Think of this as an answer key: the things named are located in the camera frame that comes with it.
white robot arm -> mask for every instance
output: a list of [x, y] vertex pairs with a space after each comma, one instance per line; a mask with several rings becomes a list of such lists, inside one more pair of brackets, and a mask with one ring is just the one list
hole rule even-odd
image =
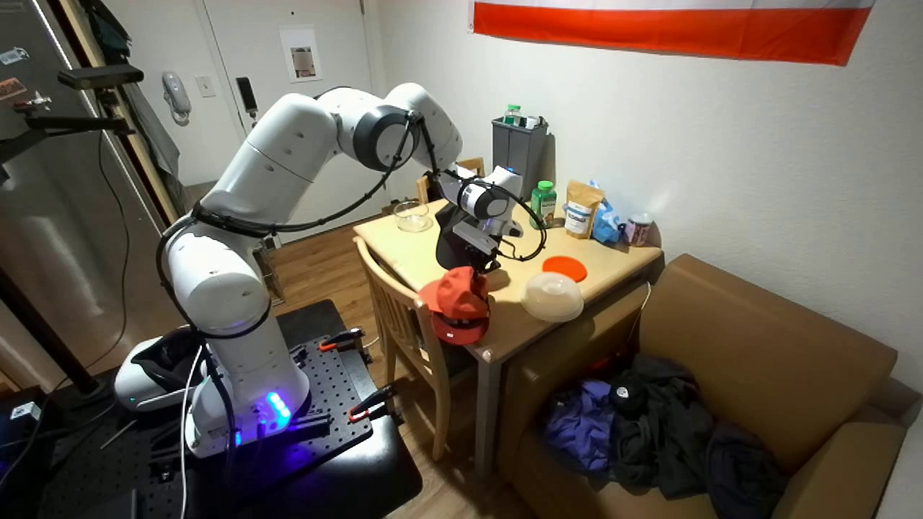
[[[213, 455], [278, 434], [308, 401], [308, 378], [288, 355], [255, 250], [266, 234], [288, 228], [299, 195], [334, 152], [386, 174], [419, 159], [438, 176], [455, 212], [464, 212], [454, 234], [485, 257], [495, 253], [513, 208], [507, 189], [516, 194], [520, 179], [492, 174], [474, 181], [474, 174], [449, 171], [458, 149], [455, 125], [416, 83], [402, 83], [386, 99], [361, 90], [285, 94], [259, 117], [194, 217], [161, 240], [161, 274], [213, 361], [191, 396], [191, 453]], [[151, 378], [133, 364], [145, 355], [138, 349], [115, 374], [115, 391], [130, 410], [161, 404], [145, 397]]]

blue light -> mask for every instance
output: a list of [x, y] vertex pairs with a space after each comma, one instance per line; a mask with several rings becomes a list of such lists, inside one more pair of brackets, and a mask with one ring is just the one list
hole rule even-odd
[[285, 430], [291, 422], [291, 410], [285, 407], [285, 401], [279, 397], [279, 391], [266, 391], [266, 404], [270, 410], [270, 422], [278, 424], [278, 430]]

electrical outlet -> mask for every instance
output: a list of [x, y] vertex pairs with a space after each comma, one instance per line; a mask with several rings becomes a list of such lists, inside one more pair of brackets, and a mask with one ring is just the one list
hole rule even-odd
[[201, 94], [201, 99], [217, 99], [213, 83], [211, 83], [208, 74], [200, 74], [200, 78], [195, 78], [195, 87], [200, 87], [200, 94]]

table leg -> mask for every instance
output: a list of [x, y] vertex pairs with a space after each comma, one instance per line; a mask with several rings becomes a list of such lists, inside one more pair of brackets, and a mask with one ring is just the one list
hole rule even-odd
[[495, 411], [500, 411], [500, 364], [478, 364], [478, 416], [475, 416], [475, 469], [492, 475]]

orange plate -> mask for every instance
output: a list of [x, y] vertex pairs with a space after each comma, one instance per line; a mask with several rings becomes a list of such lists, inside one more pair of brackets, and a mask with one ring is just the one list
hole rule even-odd
[[543, 272], [557, 272], [557, 274], [565, 274], [570, 276], [573, 282], [582, 282], [585, 279], [585, 264], [573, 257], [547, 257], [543, 263]]

